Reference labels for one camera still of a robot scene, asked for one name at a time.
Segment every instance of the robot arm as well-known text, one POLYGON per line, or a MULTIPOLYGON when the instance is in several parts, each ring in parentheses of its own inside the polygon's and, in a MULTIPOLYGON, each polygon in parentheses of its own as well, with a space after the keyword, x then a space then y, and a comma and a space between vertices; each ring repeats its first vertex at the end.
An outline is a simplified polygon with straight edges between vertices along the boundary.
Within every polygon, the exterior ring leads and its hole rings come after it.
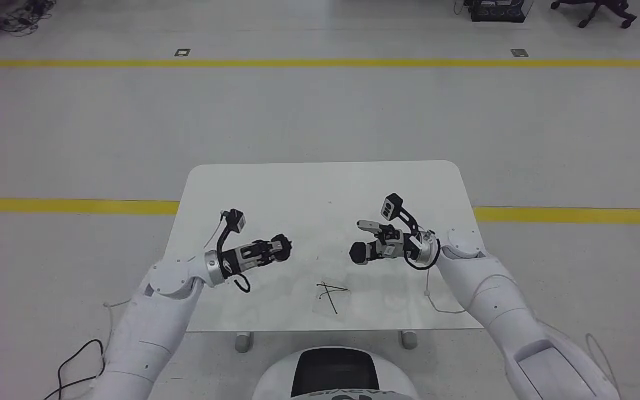
MULTIPOLYGON (((388 196, 383 217, 391 220, 401 213, 408 215, 402 199, 396 194, 388 196)), ((413 218, 407 225, 412 233, 402 235, 409 235, 409 240, 404 240, 405 260, 416 269, 428 269, 437 261, 456 300, 480 322, 502 352, 507 379, 519 399, 620 399, 582 349, 535 318, 511 274, 484 249, 478 235, 452 229, 446 237, 436 238, 432 231, 420 229, 413 218), (416 266, 409 259, 424 266, 416 266)), ((363 243, 355 243, 350 252, 352 260, 362 264, 397 257, 397 252, 386 251, 387 245, 376 238, 368 245, 364 262, 358 250, 363 243)))
POLYGON ((289 258, 291 242, 282 234, 222 251, 230 231, 240 233, 240 211, 223 213, 226 227, 216 250, 187 259, 163 259, 149 269, 127 305, 106 354, 106 367, 93 400, 144 400, 182 341, 202 288, 233 275, 289 258))

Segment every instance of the yellow floor line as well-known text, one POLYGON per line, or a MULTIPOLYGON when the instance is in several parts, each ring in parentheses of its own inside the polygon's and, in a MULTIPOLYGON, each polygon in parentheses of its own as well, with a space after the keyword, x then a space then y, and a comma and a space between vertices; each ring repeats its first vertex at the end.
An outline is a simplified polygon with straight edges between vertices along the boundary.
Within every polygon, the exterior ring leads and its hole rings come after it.
MULTIPOLYGON (((177 201, 0 198, 2 213, 175 215, 177 201)), ((635 208, 474 207, 478 222, 640 224, 635 208)))
POLYGON ((640 59, 0 60, 0 68, 640 68, 640 59))
POLYGON ((175 215, 178 201, 0 198, 0 212, 175 215))

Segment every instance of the white table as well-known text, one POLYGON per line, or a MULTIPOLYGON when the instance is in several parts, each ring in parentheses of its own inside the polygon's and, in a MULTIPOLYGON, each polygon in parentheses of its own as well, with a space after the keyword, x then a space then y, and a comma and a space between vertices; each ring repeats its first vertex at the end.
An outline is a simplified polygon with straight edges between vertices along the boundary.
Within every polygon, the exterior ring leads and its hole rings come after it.
MULTIPOLYGON (((436 234, 478 233, 458 168, 448 161, 201 165, 189 174, 166 256, 201 251, 220 211, 237 208, 247 224, 225 249, 284 233, 289 260, 254 268, 244 294, 228 281, 203 290, 188 331, 409 330, 479 328, 473 317, 437 313, 424 296, 426 273, 404 260, 355 265, 349 248, 374 240, 359 219, 384 222, 384 198, 397 192, 418 223, 436 234), (348 292, 318 299, 321 281, 348 292)), ((406 230, 401 221, 393 221, 406 230)), ((437 269, 430 276, 439 308, 458 310, 437 269)))

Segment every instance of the chair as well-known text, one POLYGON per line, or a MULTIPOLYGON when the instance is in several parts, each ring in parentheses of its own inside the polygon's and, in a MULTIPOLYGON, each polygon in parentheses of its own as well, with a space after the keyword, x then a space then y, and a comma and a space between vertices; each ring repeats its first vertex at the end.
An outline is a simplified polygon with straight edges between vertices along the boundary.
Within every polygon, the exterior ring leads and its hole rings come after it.
POLYGON ((556 8, 560 7, 560 4, 588 3, 595 3, 595 6, 593 6, 593 9, 589 13, 589 16, 587 16, 587 19, 583 19, 582 21, 580 21, 580 23, 578 24, 579 28, 584 28, 585 26, 587 26, 587 24, 589 24, 589 21, 591 21, 593 17, 595 17, 596 12, 600 8, 600 6, 605 6, 609 10, 613 11, 613 13, 618 17, 624 18, 624 21, 622 21, 622 25, 620 25, 620 27, 623 29, 627 29, 628 27, 630 27, 631 23, 636 19, 635 15, 626 12, 626 9, 629 8, 629 3, 627 2, 627 0, 556 0, 551 3, 551 9, 555 10, 556 8))

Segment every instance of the gray floor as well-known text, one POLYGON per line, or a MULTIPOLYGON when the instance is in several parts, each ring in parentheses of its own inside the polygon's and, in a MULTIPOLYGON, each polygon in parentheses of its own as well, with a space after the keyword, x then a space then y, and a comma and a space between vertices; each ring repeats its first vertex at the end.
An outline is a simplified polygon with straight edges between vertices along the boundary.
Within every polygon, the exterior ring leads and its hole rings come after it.
MULTIPOLYGON (((447 1, 60 1, 0 59, 638 58, 638 26, 538 2, 525 24, 471 24, 447 1)), ((637 4, 631 11, 638 13, 637 4)), ((449 159, 473 205, 640 207, 637 69, 0 69, 0 197, 180 198, 205 163, 449 159)), ((128 298, 172 217, 0 214, 0 398, 38 399, 101 304, 128 298)), ((640 398, 640 227, 482 224, 538 316, 604 346, 640 398)), ((292 351, 347 344, 401 366, 425 399, 515 399, 482 330, 189 334, 151 396, 248 398, 292 351)), ((66 379, 96 370, 83 355, 66 379)))

